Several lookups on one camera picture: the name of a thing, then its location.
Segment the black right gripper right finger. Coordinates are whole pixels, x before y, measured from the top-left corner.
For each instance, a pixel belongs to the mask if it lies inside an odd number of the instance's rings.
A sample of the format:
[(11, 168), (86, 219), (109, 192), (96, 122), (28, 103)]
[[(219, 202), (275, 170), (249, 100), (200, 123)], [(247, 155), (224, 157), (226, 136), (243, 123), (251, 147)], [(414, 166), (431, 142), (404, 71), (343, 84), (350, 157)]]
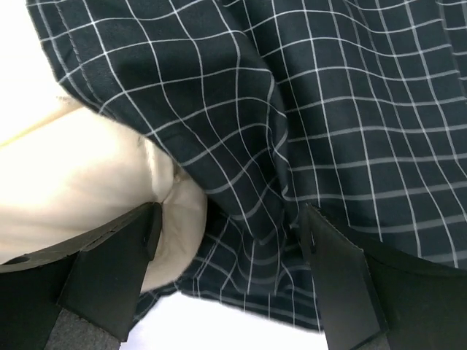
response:
[(328, 348), (466, 348), (465, 270), (401, 252), (311, 205), (301, 209), (300, 241)]

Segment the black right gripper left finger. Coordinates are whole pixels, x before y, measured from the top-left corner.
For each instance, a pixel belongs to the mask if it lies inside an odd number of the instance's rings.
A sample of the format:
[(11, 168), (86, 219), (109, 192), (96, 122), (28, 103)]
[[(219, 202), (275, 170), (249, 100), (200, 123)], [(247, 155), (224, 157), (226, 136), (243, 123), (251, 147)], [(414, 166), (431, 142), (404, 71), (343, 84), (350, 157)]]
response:
[(146, 203), (101, 227), (1, 265), (3, 349), (119, 349), (162, 227)]

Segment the cream white pillow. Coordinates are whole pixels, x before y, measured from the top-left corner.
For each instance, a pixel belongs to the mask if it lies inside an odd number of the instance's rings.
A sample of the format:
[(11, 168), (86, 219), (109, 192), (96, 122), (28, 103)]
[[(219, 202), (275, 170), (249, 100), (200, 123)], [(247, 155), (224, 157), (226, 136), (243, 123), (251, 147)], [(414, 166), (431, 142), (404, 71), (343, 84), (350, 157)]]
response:
[(142, 290), (172, 283), (204, 235), (207, 197), (149, 139), (58, 85), (24, 1), (1, 3), (1, 261), (98, 228), (146, 202), (163, 209)]

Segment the dark plaid pillowcase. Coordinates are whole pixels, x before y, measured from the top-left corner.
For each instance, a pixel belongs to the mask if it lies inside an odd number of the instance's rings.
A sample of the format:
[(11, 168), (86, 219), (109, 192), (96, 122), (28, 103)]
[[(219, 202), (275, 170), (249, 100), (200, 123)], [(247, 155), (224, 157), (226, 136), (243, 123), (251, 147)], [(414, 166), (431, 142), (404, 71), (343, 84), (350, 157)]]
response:
[(144, 293), (322, 325), (300, 208), (466, 267), (464, 1), (29, 1), (58, 83), (209, 198), (182, 275)]

